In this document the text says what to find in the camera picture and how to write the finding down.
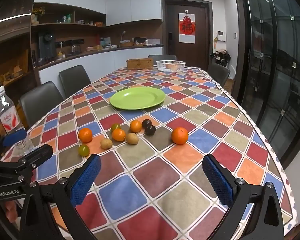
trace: human hand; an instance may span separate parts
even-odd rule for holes
[[[4,203],[5,207],[6,207],[6,217],[7,219],[10,221],[10,223],[13,223],[16,221],[17,217],[18,217],[18,213],[17,213],[17,206],[14,200],[12,201],[7,201],[6,203]]]

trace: oval plate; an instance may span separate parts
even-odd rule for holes
[[[164,101],[166,94],[157,88],[128,88],[114,94],[110,103],[114,107],[125,110],[138,110],[156,106]]]

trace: checkered tablecloth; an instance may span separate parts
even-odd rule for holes
[[[161,89],[166,94],[164,102],[136,111],[109,104],[117,91],[139,86]],[[111,138],[113,123],[120,123],[127,133],[134,119],[150,119],[157,127],[155,134],[147,136],[142,130],[137,145],[113,141],[111,149],[100,148],[103,138]],[[178,126],[189,132],[182,146],[170,138]],[[227,209],[202,171],[201,161],[208,153],[250,184],[273,182],[285,234],[296,224],[292,191],[269,143],[246,112],[204,71],[120,69],[77,92],[31,129],[35,146],[47,143],[54,151],[35,170],[33,180],[41,185],[55,183],[85,162],[78,155],[77,136],[84,127],[93,132],[88,146],[91,153],[100,155],[102,169],[76,209],[99,240],[205,240]],[[4,157],[6,161],[19,158],[14,149]],[[247,206],[233,239],[240,237],[251,207]],[[57,207],[52,211],[65,228]]]

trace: black leather chair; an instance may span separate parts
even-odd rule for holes
[[[61,71],[59,73],[59,78],[65,91],[66,98],[91,84],[90,78],[82,65],[77,65]]]
[[[229,75],[230,70],[226,67],[223,67],[217,63],[211,63],[208,67],[207,73],[220,84],[220,86],[224,86]]]
[[[63,101],[62,95],[52,81],[48,81],[20,98],[20,104],[29,127]]]
[[[152,58],[153,59],[153,65],[156,66],[157,65],[157,61],[159,60],[177,60],[177,56],[176,55],[149,55],[148,58]]]

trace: brown woven box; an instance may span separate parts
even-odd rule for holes
[[[128,69],[153,69],[152,58],[139,58],[139,59],[128,59]]]

